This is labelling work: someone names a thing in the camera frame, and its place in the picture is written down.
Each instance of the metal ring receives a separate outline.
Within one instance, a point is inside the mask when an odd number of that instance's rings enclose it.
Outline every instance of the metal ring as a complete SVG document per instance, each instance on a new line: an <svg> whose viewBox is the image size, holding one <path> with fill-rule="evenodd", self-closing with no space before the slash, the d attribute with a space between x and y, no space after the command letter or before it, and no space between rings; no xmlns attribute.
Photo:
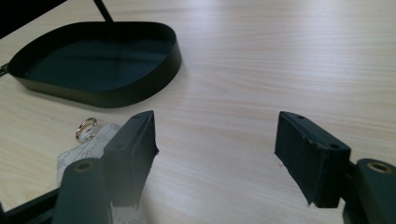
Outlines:
<svg viewBox="0 0 396 224"><path fill-rule="evenodd" d="M370 169L377 171L381 174L390 174L392 173L392 169L387 166L385 163L380 162L380 161L370 161L367 164L368 167L370 167Z"/></svg>
<svg viewBox="0 0 396 224"><path fill-rule="evenodd" d="M75 171L82 173L91 170L92 167L93 167L92 161L84 161L75 166Z"/></svg>
<svg viewBox="0 0 396 224"><path fill-rule="evenodd" d="M79 142L81 142L81 140L79 139L79 137L81 136L82 130L84 130L84 128L86 128L91 122L92 122L92 127L91 127L90 129L88 129L87 132L85 132L85 133L88 133L88 132L92 131L92 129L98 124L98 121L97 121L96 118L89 118L89 119L84 120L84 121L79 125L79 127L77 128L77 130L76 130L76 138L77 138L77 140L78 140ZM94 137L94 136L95 136L95 134L90 134L90 135L88 135L88 136L86 137L86 139L90 139L90 138L92 138L92 137Z"/></svg>

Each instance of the black rod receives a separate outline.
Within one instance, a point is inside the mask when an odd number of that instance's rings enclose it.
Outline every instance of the black rod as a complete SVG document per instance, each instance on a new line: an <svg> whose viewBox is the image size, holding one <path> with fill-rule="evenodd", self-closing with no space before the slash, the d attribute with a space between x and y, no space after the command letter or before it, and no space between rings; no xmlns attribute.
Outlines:
<svg viewBox="0 0 396 224"><path fill-rule="evenodd" d="M105 21L113 22L113 19L111 19L110 13L108 13L107 8L105 7L105 4L103 4L102 0L93 0L93 2L95 2L96 6L99 8L99 11L102 13Z"/></svg>

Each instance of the silver ring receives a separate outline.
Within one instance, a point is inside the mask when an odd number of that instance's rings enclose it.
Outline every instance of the silver ring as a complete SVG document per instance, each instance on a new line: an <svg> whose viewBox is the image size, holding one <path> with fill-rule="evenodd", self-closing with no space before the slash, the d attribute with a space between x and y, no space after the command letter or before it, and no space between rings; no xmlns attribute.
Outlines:
<svg viewBox="0 0 396 224"><path fill-rule="evenodd" d="M82 130L84 130L84 129L85 129L88 125L90 125L90 124L92 124L92 127L91 127L90 129L88 129L87 132L85 132L85 133L88 133L88 132L92 131L92 129L93 129L94 127L96 127L96 125L98 124L97 119L96 119L96 118L89 118L89 119L86 119L86 120L84 120L84 121L79 125L79 127L77 128L77 130L76 130L76 138L77 138L77 140L78 140L79 142L81 142L81 140L79 139L79 137L81 136ZM86 139L87 139L87 140L88 140L88 139L91 139L91 138L93 138L94 136L95 136L95 133L94 133L94 134L90 134L90 135L88 135L88 136L86 137Z"/></svg>

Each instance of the table surface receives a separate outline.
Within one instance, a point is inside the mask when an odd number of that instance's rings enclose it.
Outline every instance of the table surface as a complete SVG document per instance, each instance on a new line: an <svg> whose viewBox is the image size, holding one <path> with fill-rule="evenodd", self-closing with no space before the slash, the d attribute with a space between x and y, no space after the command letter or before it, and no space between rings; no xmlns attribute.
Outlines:
<svg viewBox="0 0 396 224"><path fill-rule="evenodd" d="M183 64L147 100L97 108L0 77L0 201L56 188L56 158L89 117L124 124L154 110L160 154L143 202L151 223L343 223L307 202L274 154L279 111L304 115L352 148L396 164L395 1L105 1L114 21L171 26ZM103 21L69 0L0 39L0 64L44 33Z"/></svg>

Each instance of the black tray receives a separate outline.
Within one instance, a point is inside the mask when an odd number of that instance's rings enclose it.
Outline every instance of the black tray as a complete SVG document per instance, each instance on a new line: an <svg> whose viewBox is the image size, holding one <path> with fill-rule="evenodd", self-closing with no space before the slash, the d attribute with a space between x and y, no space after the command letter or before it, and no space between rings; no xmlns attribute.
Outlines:
<svg viewBox="0 0 396 224"><path fill-rule="evenodd" d="M99 107L120 107L164 88L181 64L175 32L157 22L80 22L21 49L8 72L24 87Z"/></svg>

